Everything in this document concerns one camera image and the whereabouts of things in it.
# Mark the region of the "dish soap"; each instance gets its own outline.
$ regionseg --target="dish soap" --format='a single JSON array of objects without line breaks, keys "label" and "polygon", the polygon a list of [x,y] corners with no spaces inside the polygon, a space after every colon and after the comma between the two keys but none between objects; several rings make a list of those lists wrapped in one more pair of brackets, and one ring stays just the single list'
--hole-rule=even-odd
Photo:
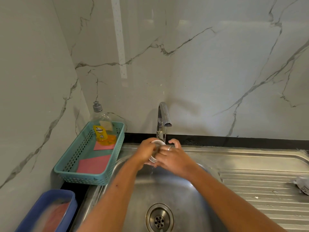
[{"label": "dish soap", "polygon": [[110,142],[116,139],[113,135],[113,124],[111,119],[103,112],[102,105],[98,101],[93,102],[93,114],[90,117],[92,122],[99,123],[94,125],[93,130],[98,142]]}]

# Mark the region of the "cup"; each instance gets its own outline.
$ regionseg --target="cup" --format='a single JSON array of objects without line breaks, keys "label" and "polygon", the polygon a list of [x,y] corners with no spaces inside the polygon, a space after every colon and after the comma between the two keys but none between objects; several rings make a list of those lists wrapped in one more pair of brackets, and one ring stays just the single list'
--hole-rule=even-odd
[{"label": "cup", "polygon": [[149,160],[153,163],[156,163],[157,160],[155,158],[155,155],[159,152],[160,146],[165,145],[164,141],[161,140],[154,140],[152,141],[156,145],[156,149],[152,152],[152,155],[150,156]]}]

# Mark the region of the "wall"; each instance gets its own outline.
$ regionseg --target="wall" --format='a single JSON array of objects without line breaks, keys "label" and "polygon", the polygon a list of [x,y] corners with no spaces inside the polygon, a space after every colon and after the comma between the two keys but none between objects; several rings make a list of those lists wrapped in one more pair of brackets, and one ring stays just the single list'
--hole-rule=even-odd
[{"label": "wall", "polygon": [[168,133],[309,139],[309,0],[53,1],[88,108],[128,132],[166,101]]},{"label": "wall", "polygon": [[52,0],[0,0],[0,225],[14,231],[62,180],[52,169],[89,117]]}]

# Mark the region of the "person's left arm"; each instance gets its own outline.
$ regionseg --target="person's left arm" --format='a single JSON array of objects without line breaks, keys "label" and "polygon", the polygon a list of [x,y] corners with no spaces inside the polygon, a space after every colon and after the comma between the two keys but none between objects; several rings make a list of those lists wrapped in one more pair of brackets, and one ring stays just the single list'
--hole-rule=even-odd
[{"label": "person's left arm", "polygon": [[93,208],[77,232],[118,232],[122,230],[134,188],[137,171],[150,158],[156,138],[142,141],[136,153],[119,170],[101,200]]}]

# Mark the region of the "person's left hand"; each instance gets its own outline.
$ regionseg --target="person's left hand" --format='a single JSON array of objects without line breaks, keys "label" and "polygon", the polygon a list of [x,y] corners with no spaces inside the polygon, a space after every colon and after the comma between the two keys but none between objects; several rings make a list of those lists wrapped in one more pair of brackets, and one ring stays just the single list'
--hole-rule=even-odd
[{"label": "person's left hand", "polygon": [[156,145],[151,143],[154,140],[157,140],[157,138],[148,138],[142,141],[137,151],[132,156],[132,159],[137,161],[139,169],[143,167],[144,163],[149,161],[152,152],[156,149]]}]

